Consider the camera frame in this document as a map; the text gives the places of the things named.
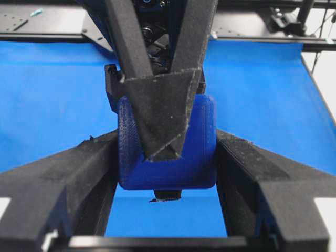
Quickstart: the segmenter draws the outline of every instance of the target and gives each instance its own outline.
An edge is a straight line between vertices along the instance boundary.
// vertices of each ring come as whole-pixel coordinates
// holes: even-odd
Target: textured surface
[[[335,126],[300,58],[301,45],[209,43],[207,93],[220,129],[336,174]],[[90,44],[0,43],[0,170],[117,127],[103,65]],[[109,236],[224,236],[216,189],[149,204],[152,191],[117,188]]]
[[[182,156],[174,161],[144,161],[131,105],[119,100],[119,183],[129,190],[211,188],[216,182],[216,112],[214,100],[195,97]]]

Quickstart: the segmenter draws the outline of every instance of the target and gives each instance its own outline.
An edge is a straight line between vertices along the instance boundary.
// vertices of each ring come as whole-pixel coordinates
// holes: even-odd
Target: black cable
[[[332,13],[330,16],[328,16],[328,17],[325,19],[325,21],[323,22],[323,24],[324,24],[326,21],[328,21],[331,17],[333,17],[333,19],[336,17],[336,10],[335,10],[334,13]],[[312,34],[310,34],[310,36],[311,36],[311,35],[314,35],[315,33],[317,33],[317,32],[321,29],[321,27],[322,27],[322,25],[320,25],[319,27],[317,27],[317,29],[316,29]]]
[[[324,11],[324,16],[323,16],[323,20],[322,20],[322,25],[321,25],[321,30],[320,30],[320,36],[319,36],[319,38],[322,37],[323,27],[324,27],[324,24],[326,22],[326,15],[327,15],[327,11],[329,10],[329,6],[330,6],[330,0],[328,0],[327,6],[326,6],[326,10]],[[319,60],[320,56],[321,56],[321,53],[317,52],[316,55],[315,55],[313,69],[311,71],[312,74],[315,71],[315,67],[316,67],[317,61]]]

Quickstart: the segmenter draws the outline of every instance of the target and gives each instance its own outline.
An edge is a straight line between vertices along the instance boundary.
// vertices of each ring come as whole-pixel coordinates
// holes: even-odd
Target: blue object
[[[119,184],[128,190],[211,188],[216,183],[216,112],[214,100],[196,95],[182,156],[178,160],[145,161],[132,107],[118,102]]]

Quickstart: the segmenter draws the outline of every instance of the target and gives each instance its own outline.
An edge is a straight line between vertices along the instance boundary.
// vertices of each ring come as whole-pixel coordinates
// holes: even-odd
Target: white sticker
[[[0,198],[0,221],[11,202],[10,200],[11,200],[10,198]]]
[[[336,252],[336,198],[314,200],[330,236],[328,252]]]

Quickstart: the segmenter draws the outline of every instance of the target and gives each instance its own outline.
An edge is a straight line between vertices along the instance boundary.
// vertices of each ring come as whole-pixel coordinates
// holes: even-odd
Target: black metal frame
[[[15,1],[17,4],[55,4],[55,5],[72,5],[75,3],[72,0],[59,1],[39,1],[30,0],[27,1]],[[260,8],[280,8],[280,9],[294,9],[301,7],[303,1],[293,1],[293,0],[219,0],[218,12],[227,8],[234,9],[254,9],[258,10]],[[327,5],[327,0],[315,0],[313,8],[336,8],[336,0],[331,0],[330,4]],[[282,37],[271,37],[271,36],[258,36],[258,37],[248,37],[248,36],[219,36],[220,40],[239,40],[239,41],[258,41],[258,42],[269,42],[269,43],[302,43],[303,51],[305,52],[320,52],[323,50],[335,51],[336,50],[336,40],[334,39],[334,44],[328,43],[325,39],[315,38],[315,37],[305,37],[305,36],[295,36],[288,37],[285,34]],[[76,43],[86,43],[90,41],[82,33],[78,34],[27,34],[17,32],[4,33],[0,32],[0,40],[9,41],[64,41],[64,42],[76,42]]]

